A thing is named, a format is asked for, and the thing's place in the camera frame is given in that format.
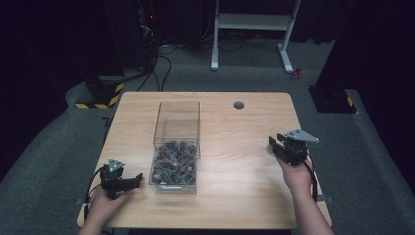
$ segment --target wooden table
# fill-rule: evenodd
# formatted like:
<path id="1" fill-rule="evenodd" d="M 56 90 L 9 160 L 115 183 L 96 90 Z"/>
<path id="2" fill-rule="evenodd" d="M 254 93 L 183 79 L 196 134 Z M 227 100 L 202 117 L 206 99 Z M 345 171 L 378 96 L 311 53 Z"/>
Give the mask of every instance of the wooden table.
<path id="1" fill-rule="evenodd" d="M 160 102 L 199 101 L 201 158 L 196 195 L 159 195 L 148 184 Z M 245 104 L 242 110 L 234 103 Z M 146 177 L 109 227 L 295 229 L 291 193 L 268 136 L 300 124 L 285 93 L 126 92 L 97 168 L 125 162 L 123 178 Z M 97 176 L 93 186 L 99 183 Z M 318 206 L 331 224 L 326 204 Z M 83 224 L 83 210 L 78 217 Z"/>

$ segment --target black curtain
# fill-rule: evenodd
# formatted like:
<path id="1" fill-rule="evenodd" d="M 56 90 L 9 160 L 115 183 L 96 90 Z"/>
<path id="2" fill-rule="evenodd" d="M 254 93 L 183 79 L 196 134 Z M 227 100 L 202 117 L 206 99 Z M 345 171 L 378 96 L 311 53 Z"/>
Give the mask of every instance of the black curtain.
<path id="1" fill-rule="evenodd" d="M 358 91 L 413 192 L 414 11 L 410 0 L 356 1 L 315 86 L 327 98 L 347 88 Z"/>
<path id="2" fill-rule="evenodd" d="M 292 41 L 315 43 L 336 40 L 354 0 L 302 0 Z"/>
<path id="3" fill-rule="evenodd" d="M 0 3 L 0 179 L 31 140 L 67 107 L 66 93 L 84 81 L 74 65 L 62 1 Z"/>

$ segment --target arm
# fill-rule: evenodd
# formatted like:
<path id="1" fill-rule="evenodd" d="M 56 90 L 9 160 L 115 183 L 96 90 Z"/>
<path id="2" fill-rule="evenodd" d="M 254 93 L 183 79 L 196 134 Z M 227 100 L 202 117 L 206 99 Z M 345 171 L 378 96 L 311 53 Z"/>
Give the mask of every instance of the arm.
<path id="1" fill-rule="evenodd" d="M 311 197 L 311 177 L 305 165 L 291 166 L 276 158 L 283 169 L 284 181 L 293 195 L 299 233 L 334 234 L 321 210 Z"/>
<path id="2" fill-rule="evenodd" d="M 116 214 L 118 209 L 131 197 L 132 191 L 126 191 L 115 200 L 107 197 L 107 192 L 97 187 L 92 197 L 88 217 L 78 235 L 101 234 L 104 225 Z"/>

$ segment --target clear plastic bin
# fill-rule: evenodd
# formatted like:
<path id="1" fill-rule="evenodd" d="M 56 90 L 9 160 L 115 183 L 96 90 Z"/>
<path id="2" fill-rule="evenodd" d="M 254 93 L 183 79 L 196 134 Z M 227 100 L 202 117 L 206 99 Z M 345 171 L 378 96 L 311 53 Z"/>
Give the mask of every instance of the clear plastic bin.
<path id="1" fill-rule="evenodd" d="M 196 194 L 200 103 L 162 102 L 149 184 L 157 193 Z"/>

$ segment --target metal frame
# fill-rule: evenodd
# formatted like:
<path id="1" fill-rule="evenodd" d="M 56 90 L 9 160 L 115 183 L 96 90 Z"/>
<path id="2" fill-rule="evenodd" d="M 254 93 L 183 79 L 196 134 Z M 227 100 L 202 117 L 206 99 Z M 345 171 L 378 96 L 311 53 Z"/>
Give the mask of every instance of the metal frame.
<path id="1" fill-rule="evenodd" d="M 219 0 L 216 0 L 214 18 L 214 37 L 211 52 L 211 69 L 219 69 L 218 33 L 220 28 L 284 30 L 286 34 L 282 44 L 278 44 L 278 51 L 287 73 L 292 73 L 293 67 L 287 54 L 287 46 L 296 22 L 301 0 L 296 0 L 292 13 L 288 16 L 248 15 L 248 14 L 220 14 Z"/>

